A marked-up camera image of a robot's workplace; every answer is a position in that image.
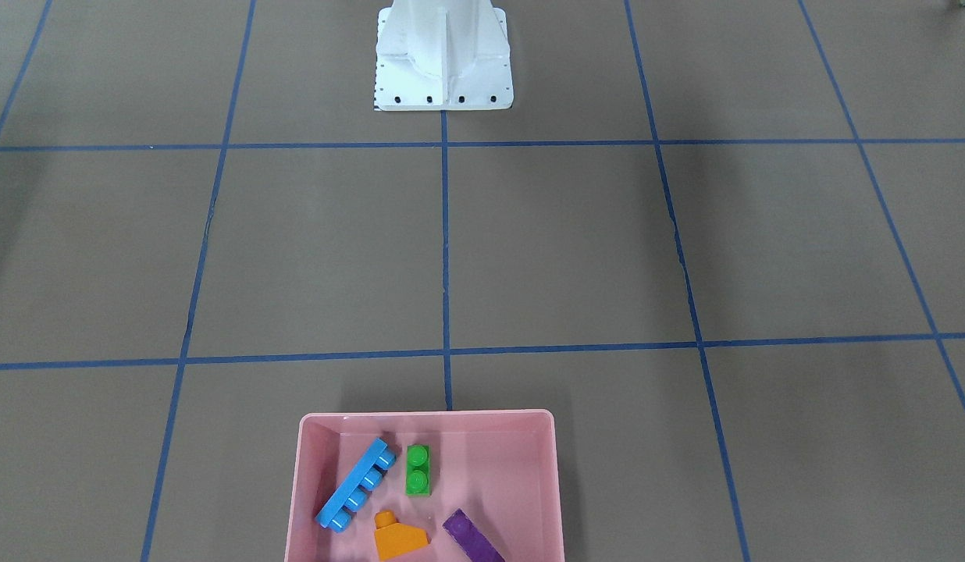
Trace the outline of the pink plastic box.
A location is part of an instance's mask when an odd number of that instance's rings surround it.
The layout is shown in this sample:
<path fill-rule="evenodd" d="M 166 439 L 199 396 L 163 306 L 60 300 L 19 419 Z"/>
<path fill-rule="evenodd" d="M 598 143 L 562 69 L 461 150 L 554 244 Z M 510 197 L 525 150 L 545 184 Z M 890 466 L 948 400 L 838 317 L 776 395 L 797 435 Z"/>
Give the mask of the pink plastic box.
<path fill-rule="evenodd" d="M 562 561 L 553 414 L 305 415 L 287 561 Z"/>

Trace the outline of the orange sloped block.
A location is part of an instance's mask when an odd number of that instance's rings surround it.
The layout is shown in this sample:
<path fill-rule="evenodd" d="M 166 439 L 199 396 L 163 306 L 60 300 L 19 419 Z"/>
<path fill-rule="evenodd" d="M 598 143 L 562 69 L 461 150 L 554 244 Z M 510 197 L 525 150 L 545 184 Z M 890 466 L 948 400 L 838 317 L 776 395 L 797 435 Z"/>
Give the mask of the orange sloped block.
<path fill-rule="evenodd" d="M 389 561 L 430 545 L 425 529 L 401 523 L 393 510 L 376 512 L 373 524 L 373 542 L 379 561 Z"/>

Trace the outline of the green two-stud block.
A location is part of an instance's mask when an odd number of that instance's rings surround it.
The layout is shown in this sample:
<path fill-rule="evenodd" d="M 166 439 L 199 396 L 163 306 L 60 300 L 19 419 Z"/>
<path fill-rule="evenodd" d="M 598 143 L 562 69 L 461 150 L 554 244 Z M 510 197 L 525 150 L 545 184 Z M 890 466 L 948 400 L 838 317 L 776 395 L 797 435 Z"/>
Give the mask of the green two-stud block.
<path fill-rule="evenodd" d="M 432 494 L 429 445 L 416 443 L 405 448 L 404 493 L 411 497 Z"/>

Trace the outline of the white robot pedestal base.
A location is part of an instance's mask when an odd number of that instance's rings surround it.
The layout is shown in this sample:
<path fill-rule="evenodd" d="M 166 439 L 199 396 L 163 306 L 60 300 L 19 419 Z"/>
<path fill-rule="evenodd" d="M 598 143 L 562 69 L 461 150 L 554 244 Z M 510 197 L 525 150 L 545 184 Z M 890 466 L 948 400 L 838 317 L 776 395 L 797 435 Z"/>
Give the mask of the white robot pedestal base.
<path fill-rule="evenodd" d="M 507 14 L 492 2 L 394 1 L 376 22 L 376 111 L 493 111 L 514 104 Z"/>

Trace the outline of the long blue stud block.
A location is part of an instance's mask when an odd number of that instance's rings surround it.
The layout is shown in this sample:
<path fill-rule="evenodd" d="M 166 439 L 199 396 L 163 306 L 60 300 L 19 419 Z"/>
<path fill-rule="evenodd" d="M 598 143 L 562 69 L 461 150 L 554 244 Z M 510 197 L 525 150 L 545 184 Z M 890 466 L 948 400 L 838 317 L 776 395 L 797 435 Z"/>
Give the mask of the long blue stud block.
<path fill-rule="evenodd" d="M 315 522 L 322 528 L 343 533 L 354 516 L 367 505 L 369 496 L 397 462 L 397 455 L 382 438 L 375 438 L 353 468 L 322 505 Z"/>

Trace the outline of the purple curved block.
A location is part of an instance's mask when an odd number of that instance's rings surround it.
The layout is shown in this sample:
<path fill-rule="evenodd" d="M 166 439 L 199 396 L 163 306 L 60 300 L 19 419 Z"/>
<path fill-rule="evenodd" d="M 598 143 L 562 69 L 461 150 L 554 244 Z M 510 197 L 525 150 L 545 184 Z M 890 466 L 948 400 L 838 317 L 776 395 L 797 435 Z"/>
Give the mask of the purple curved block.
<path fill-rule="evenodd" d="M 493 542 L 473 523 L 464 510 L 458 509 L 451 513 L 443 521 L 442 527 L 453 538 L 458 548 L 467 555 L 469 561 L 505 561 Z"/>

